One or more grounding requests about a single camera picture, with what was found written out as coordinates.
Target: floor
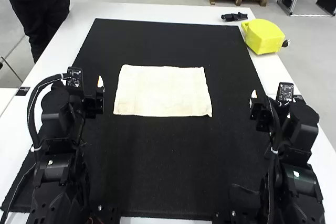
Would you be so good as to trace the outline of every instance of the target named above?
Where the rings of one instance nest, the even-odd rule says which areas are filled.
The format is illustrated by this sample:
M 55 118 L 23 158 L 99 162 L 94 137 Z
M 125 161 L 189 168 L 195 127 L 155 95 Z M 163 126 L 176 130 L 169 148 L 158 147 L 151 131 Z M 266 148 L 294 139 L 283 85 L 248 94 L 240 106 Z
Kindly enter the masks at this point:
M 174 5 L 210 5 L 208 0 L 71 0 L 76 2 L 126 2 Z M 314 0 L 298 0 L 295 13 L 319 14 Z M 219 6 L 234 6 L 224 1 Z M 291 45 L 279 53 L 295 83 L 300 87 L 307 103 L 320 114 L 320 123 L 327 137 L 336 148 L 336 17 L 288 17 L 277 5 L 269 0 L 267 7 L 254 2 L 243 2 L 258 18 L 276 23 Z M 21 79 L 29 74 L 34 63 L 30 54 L 27 37 L 24 37 L 20 22 L 13 13 L 8 0 L 0 0 L 0 55 L 7 59 Z M 4 65 L 0 71 L 0 87 L 19 87 L 20 80 Z

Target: yellow case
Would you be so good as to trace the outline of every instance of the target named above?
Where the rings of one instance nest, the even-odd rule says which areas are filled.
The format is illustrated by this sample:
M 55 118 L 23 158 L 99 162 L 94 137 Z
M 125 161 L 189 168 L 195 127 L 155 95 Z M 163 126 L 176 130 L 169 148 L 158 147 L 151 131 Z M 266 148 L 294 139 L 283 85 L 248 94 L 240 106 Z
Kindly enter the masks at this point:
M 278 52 L 284 43 L 285 35 L 281 29 L 271 21 L 253 19 L 242 22 L 245 32 L 245 43 L 258 55 Z

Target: person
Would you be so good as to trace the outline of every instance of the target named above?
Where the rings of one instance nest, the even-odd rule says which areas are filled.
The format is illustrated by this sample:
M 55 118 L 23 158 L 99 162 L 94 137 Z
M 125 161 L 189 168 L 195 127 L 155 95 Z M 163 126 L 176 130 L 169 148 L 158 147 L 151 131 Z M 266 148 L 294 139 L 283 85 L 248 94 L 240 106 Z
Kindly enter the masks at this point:
M 29 37 L 36 63 L 69 14 L 70 0 L 9 0 Z

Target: table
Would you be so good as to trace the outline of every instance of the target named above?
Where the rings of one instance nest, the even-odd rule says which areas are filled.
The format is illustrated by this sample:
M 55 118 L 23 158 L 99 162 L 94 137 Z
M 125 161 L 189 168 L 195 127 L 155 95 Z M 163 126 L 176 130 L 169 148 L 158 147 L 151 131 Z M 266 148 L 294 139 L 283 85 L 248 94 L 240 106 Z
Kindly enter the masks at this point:
M 247 13 L 249 20 L 254 15 L 249 8 L 243 7 L 214 7 L 214 6 L 174 6 L 174 5 L 147 5 L 124 3 L 95 3 L 76 4 L 58 29 L 57 33 L 36 63 L 23 86 L 34 87 L 43 78 L 57 73 L 66 72 L 71 66 L 83 44 L 88 31 L 95 18 L 139 20 L 166 23 L 209 24 L 209 25 L 237 25 L 241 22 L 225 23 L 220 16 L 226 13 Z M 291 76 L 282 64 L 277 54 L 256 56 L 250 51 L 261 84 L 265 92 L 275 97 L 280 81 L 293 82 Z M 21 164 L 32 142 L 26 123 L 26 111 L 32 89 L 25 97 L 14 97 L 0 118 L 0 134 L 2 148 L 0 148 L 0 202 L 2 202 L 19 171 Z M 35 114 L 41 115 L 40 106 L 43 96 L 50 91 L 45 88 L 38 97 Z M 295 94 L 300 91 L 295 87 Z M 36 127 L 41 127 L 40 116 L 36 116 Z M 334 199 L 336 198 L 336 153 L 329 140 L 319 127 L 319 135 L 312 148 L 312 157 L 309 163 L 319 179 L 324 196 L 323 205 L 327 223 L 332 223 L 336 218 L 334 212 Z M 7 223 L 24 224 L 28 214 L 9 214 Z M 149 224 L 156 223 L 154 218 L 121 218 L 121 223 Z M 161 224 L 189 224 L 188 220 L 160 219 Z
M 11 102 L 17 92 L 17 88 L 0 88 L 0 116 Z

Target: white towel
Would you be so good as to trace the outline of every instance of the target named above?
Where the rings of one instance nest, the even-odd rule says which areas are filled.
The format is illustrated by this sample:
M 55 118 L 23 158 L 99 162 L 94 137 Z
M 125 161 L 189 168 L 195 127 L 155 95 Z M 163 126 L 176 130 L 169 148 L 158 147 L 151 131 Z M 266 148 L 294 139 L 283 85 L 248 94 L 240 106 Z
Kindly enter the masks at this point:
M 204 68 L 123 65 L 114 114 L 212 116 Z

